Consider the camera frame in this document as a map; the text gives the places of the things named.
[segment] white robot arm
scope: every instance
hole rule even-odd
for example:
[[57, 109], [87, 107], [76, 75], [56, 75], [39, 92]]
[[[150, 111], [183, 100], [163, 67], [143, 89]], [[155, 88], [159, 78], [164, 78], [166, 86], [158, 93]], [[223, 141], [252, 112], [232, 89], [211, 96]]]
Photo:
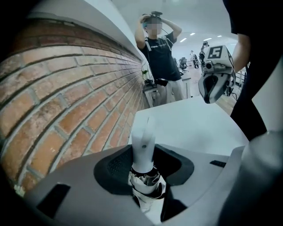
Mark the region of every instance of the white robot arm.
[[199, 91], [205, 103], [216, 102], [227, 87], [234, 86], [235, 82], [234, 63], [227, 47], [225, 45], [209, 47], [199, 80]]

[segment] black sleeve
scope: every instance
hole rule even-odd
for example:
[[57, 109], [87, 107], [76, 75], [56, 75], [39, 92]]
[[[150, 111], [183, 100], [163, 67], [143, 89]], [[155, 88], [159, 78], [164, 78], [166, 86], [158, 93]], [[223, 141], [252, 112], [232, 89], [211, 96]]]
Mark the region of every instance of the black sleeve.
[[173, 38], [173, 31], [169, 34], [166, 35], [166, 38], [168, 38], [170, 41], [168, 42], [169, 43], [169, 46], [172, 47], [173, 44], [177, 41], [177, 38]]
[[145, 45], [145, 47], [143, 48], [143, 49], [140, 49], [139, 47], [138, 47], [138, 49], [145, 55], [145, 54], [147, 54], [147, 47], [146, 47], [146, 45]]
[[243, 0], [223, 0], [226, 10], [230, 16], [231, 32], [233, 34], [249, 34], [249, 17], [248, 13], [245, 12], [245, 3]]

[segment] red brick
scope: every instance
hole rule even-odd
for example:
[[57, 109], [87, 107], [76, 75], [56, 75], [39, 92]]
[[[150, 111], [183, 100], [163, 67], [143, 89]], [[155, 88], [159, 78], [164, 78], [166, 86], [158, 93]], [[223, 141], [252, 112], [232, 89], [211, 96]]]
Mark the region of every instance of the red brick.
[[124, 116], [126, 117], [126, 118], [128, 118], [128, 116], [129, 116], [129, 114], [130, 114], [130, 105], [129, 106], [127, 106], [126, 107], [126, 110], [125, 110], [125, 112], [124, 112]]
[[117, 87], [115, 86], [115, 83], [108, 84], [107, 86], [104, 87], [104, 89], [108, 95], [111, 95], [112, 93], [117, 91]]
[[43, 99], [73, 82], [92, 76], [92, 74], [89, 67], [72, 68], [40, 80], [32, 87], [38, 98]]
[[16, 180], [26, 155], [34, 145], [38, 136], [46, 129], [49, 123], [63, 111], [60, 100], [53, 100], [42, 106], [19, 129], [15, 137], [7, 146], [2, 159], [2, 166], [9, 178]]
[[123, 76], [128, 75], [130, 72], [128, 70], [121, 71]]
[[121, 52], [117, 49], [114, 49], [114, 48], [110, 48], [111, 52], [114, 52], [114, 53], [117, 53], [117, 54], [121, 54]]
[[96, 135], [94, 142], [92, 143], [92, 152], [102, 151], [113, 127], [115, 126], [119, 118], [118, 111], [114, 110], [110, 117], [107, 119], [105, 125], [101, 128], [100, 132]]
[[105, 36], [97, 33], [97, 34], [92, 34], [92, 40], [93, 41], [97, 41], [97, 42], [100, 42], [100, 43], [104, 43], [104, 39], [105, 39]]
[[30, 66], [9, 76], [0, 84], [0, 102], [10, 98], [17, 90], [48, 74], [43, 64]]
[[98, 50], [89, 47], [82, 47], [85, 55], [98, 55]]
[[111, 64], [109, 65], [109, 68], [111, 69], [111, 71], [118, 71], [120, 68], [119, 68], [119, 65], [117, 64]]
[[121, 57], [122, 57], [122, 56], [119, 55], [119, 54], [115, 54], [115, 55], [116, 55], [116, 57], [119, 58], [119, 59], [121, 59]]
[[27, 192], [31, 190], [38, 182], [39, 182], [38, 178], [36, 178], [30, 172], [26, 172], [26, 175], [22, 181], [21, 186], [23, 187], [24, 191]]
[[101, 75], [101, 76], [98, 76], [98, 77], [95, 77], [93, 79], [90, 79], [89, 82], [92, 86], [93, 89], [97, 89], [109, 82], [112, 82], [116, 80], [116, 76], [115, 76], [115, 73], [108, 73], [106, 75]]
[[116, 61], [114, 58], [107, 58], [110, 64], [116, 64]]
[[51, 131], [39, 145], [38, 150], [32, 158], [31, 167], [45, 176], [64, 141], [59, 134]]
[[125, 109], [125, 107], [126, 107], [126, 101], [124, 101], [123, 99], [121, 100], [121, 102], [120, 102], [120, 104], [119, 104], [119, 106], [118, 106], [118, 111], [120, 112], [120, 113], [122, 113], [123, 112], [123, 110]]
[[39, 37], [39, 43], [41, 46], [66, 45], [67, 39], [63, 36], [42, 36]]
[[30, 110], [34, 105], [31, 96], [25, 92], [16, 97], [0, 113], [0, 128], [2, 134], [7, 136], [15, 124]]
[[36, 26], [30, 26], [23, 30], [24, 37], [35, 37], [43, 35], [74, 36], [75, 33], [68, 26], [51, 23], [40, 23]]
[[111, 111], [123, 97], [123, 90], [119, 90], [108, 102], [105, 104], [108, 111]]
[[75, 138], [72, 140], [70, 146], [61, 157], [57, 167], [60, 167], [72, 159], [82, 156], [90, 138], [91, 135], [85, 129], [80, 129]]
[[120, 59], [115, 59], [117, 64], [125, 64], [125, 62], [123, 60]]
[[139, 105], [139, 102], [140, 102], [140, 99], [141, 99], [141, 95], [137, 97], [135, 103], [134, 103], [134, 106], [131, 110], [132, 114], [135, 115], [135, 113], [137, 112], [137, 109], [138, 109], [138, 105]]
[[76, 60], [80, 66], [95, 63], [94, 58], [91, 56], [79, 56], [76, 58]]
[[118, 79], [123, 77], [123, 74], [122, 74], [121, 71], [115, 72], [115, 74], [116, 74], [116, 77], [117, 77]]
[[102, 56], [78, 56], [76, 60], [79, 65], [108, 64], [106, 58]]
[[33, 63], [35, 61], [60, 57], [65, 55], [81, 55], [83, 52], [78, 46], [51, 46], [38, 49], [32, 49], [23, 53], [23, 61], [26, 64]]
[[56, 72], [63, 69], [76, 67], [76, 62], [73, 57], [61, 57], [48, 60], [47, 67], [51, 72]]
[[76, 37], [91, 40], [92, 38], [91, 32], [88, 32], [80, 28], [75, 28], [75, 29], [76, 29], [75, 31]]
[[5, 59], [0, 64], [0, 78], [19, 69], [21, 67], [21, 63], [22, 63], [22, 56], [20, 54], [13, 55]]
[[132, 113], [130, 113], [127, 119], [127, 123], [129, 124], [129, 126], [132, 126], [133, 121], [134, 121], [134, 116]]
[[66, 101], [71, 105], [77, 100], [81, 99], [82, 97], [86, 96], [91, 92], [91, 89], [88, 87], [87, 84], [80, 84], [71, 89], [68, 89], [64, 93], [64, 97]]
[[108, 65], [94, 65], [92, 69], [97, 75], [111, 71]]
[[122, 132], [122, 137], [119, 146], [127, 145], [130, 137], [130, 126], [126, 123]]
[[101, 107], [97, 110], [94, 115], [89, 119], [88, 126], [96, 132], [99, 126], [103, 123], [104, 119], [107, 116], [107, 111], [104, 107]]
[[132, 95], [131, 99], [129, 100], [129, 104], [131, 106], [134, 105], [134, 101], [136, 100], [137, 96], [138, 96], [139, 90], [135, 90], [134, 94]]
[[101, 55], [101, 56], [108, 56], [108, 57], [115, 57], [115, 54], [114, 53], [111, 53], [109, 51], [106, 51], [106, 50], [102, 50], [102, 49], [99, 49], [98, 50], [98, 54]]
[[122, 87], [124, 84], [127, 83], [127, 79], [126, 78], [121, 78], [121, 79], [118, 79], [117, 81], [115, 81], [115, 84], [117, 87]]
[[126, 121], [127, 121], [127, 118], [124, 115], [122, 115], [120, 117], [119, 126], [123, 128], [125, 123], [126, 123]]
[[122, 129], [120, 127], [117, 127], [115, 129], [115, 132], [110, 140], [110, 147], [117, 147], [121, 132], [122, 132]]
[[85, 39], [81, 39], [81, 38], [71, 38], [68, 37], [67, 38], [68, 43], [70, 45], [79, 45], [79, 46], [88, 46], [88, 47], [92, 47], [92, 48], [100, 48], [100, 44], [94, 41], [90, 41], [90, 40], [85, 40]]
[[104, 44], [100, 44], [102, 49], [110, 50], [110, 47]]
[[129, 101], [129, 99], [131, 98], [131, 96], [132, 96], [133, 93], [134, 93], [133, 89], [130, 89], [130, 90], [126, 93], [126, 95], [125, 95], [125, 97], [124, 97], [124, 99], [125, 99], [126, 102]]
[[99, 104], [106, 99], [103, 91], [95, 93], [73, 110], [71, 110], [59, 123], [60, 127], [70, 134]]
[[124, 91], [124, 93], [126, 93], [128, 90], [129, 90], [129, 84], [126, 84], [126, 85], [124, 85], [123, 86], [123, 91]]
[[15, 40], [12, 47], [11, 52], [23, 52], [27, 49], [34, 49], [38, 47], [37, 38], [23, 38], [21, 40]]

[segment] brick wall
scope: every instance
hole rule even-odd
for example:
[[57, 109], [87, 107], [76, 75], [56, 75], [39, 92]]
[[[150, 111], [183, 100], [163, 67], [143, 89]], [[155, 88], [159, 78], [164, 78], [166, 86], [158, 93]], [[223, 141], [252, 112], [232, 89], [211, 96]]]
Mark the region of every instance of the brick wall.
[[113, 40], [53, 20], [31, 20], [0, 65], [1, 164], [31, 189], [65, 162], [128, 142], [148, 107], [141, 62]]

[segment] light gray pants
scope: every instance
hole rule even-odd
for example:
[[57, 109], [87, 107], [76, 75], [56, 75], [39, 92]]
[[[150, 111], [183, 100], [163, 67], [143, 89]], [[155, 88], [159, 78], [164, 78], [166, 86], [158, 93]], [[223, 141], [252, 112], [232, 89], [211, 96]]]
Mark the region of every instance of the light gray pants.
[[175, 100], [180, 101], [185, 99], [184, 84], [182, 79], [177, 81], [168, 81], [167, 86], [157, 85], [159, 93], [158, 105], [167, 104], [173, 101], [172, 92]]

